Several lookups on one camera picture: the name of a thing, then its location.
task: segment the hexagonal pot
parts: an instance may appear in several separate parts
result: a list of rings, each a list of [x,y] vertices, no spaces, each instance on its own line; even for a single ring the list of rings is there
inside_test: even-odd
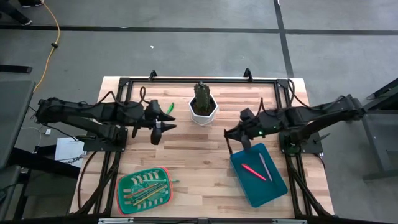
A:
[[[196,100],[195,97],[193,97],[192,100],[190,100],[189,104],[188,104],[189,108],[191,110],[191,119],[192,119],[192,121],[195,122],[196,124],[201,125],[201,126],[211,123],[214,120],[214,118],[216,116],[216,112],[218,110],[217,102],[215,101],[213,95],[210,94],[210,96],[211,96],[210,103],[213,104],[214,110],[213,110],[213,112],[211,112],[211,114],[209,116],[202,116],[202,115],[195,114],[195,112],[193,111],[193,108],[192,108],[193,103]]]

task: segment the green plate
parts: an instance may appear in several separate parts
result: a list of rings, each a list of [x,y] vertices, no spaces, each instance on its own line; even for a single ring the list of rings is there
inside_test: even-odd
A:
[[[157,192],[153,196],[144,200],[140,204],[133,206],[136,198],[140,197],[140,195],[145,194],[144,198],[150,194],[151,189],[145,190],[136,194],[130,198],[124,198],[125,195],[133,194],[139,190],[142,190],[150,185],[156,184],[156,182],[145,182],[144,180],[159,180],[159,184],[152,187],[151,189],[155,189],[160,187],[160,185],[165,184],[166,188]],[[136,212],[142,212],[151,208],[154,208],[159,205],[163,205],[167,203],[173,196],[172,193],[172,184],[170,182],[171,178],[166,168],[152,168],[147,170],[142,170],[139,172],[135,172],[133,174],[125,175],[121,177],[118,182],[118,206],[119,212],[122,215],[132,214]]]

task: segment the pink marker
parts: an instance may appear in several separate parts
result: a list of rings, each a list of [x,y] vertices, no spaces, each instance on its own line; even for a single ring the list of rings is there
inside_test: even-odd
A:
[[[254,171],[252,168],[250,168],[247,164],[242,164],[243,168],[245,168],[246,170],[248,170],[250,173],[258,176],[259,178],[261,178],[263,181],[266,181],[267,179],[265,177],[263,177],[262,175],[258,174],[256,171]]]

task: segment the white pot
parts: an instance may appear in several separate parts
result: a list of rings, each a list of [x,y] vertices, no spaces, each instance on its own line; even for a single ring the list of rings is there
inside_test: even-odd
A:
[[[191,110],[191,119],[193,122],[195,122],[196,124],[199,124],[201,126],[206,125],[210,122],[212,122],[216,116],[216,112],[218,110],[218,104],[216,102],[216,100],[214,99],[213,95],[211,95],[211,98],[213,99],[214,104],[216,105],[213,112],[209,115],[209,116],[201,116],[201,115],[196,115],[195,112],[193,112],[193,108],[192,108],[192,101],[195,99],[195,97],[192,98],[192,100],[189,101],[188,105],[189,108]]]

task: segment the floor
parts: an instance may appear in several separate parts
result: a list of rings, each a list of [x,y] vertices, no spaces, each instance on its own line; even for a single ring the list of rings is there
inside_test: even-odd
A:
[[[39,99],[51,96],[92,103],[103,76],[149,75],[151,70],[162,76],[240,77],[249,67],[255,77],[304,78],[312,105],[349,93],[365,103],[365,97],[397,77],[395,0],[279,0],[281,14],[273,0],[46,3],[61,26],[130,28],[124,32],[63,31],[47,76],[33,96],[30,105],[34,108]],[[44,7],[21,11],[35,25],[53,26]],[[0,21],[12,23],[7,17]],[[140,27],[169,32],[138,32],[148,31]],[[225,29],[172,29],[189,27]],[[283,27],[296,34],[274,31]],[[352,30],[371,32],[352,35],[358,34]],[[33,67],[30,75],[2,73],[0,80],[39,81],[56,36],[55,31],[0,29],[0,62]],[[40,127],[30,119],[32,113],[28,112],[23,127]],[[56,127],[83,134],[66,125]],[[377,171],[362,124],[338,123],[321,131],[325,133],[331,133],[322,144],[335,213],[343,218],[397,223],[398,178],[362,181],[363,175]],[[41,145],[54,144],[61,136],[53,131],[42,137]],[[39,134],[26,129],[17,146],[31,150],[38,141]],[[46,184],[54,180],[56,187]],[[75,180],[51,175],[34,180],[24,217],[65,214],[75,184]]]

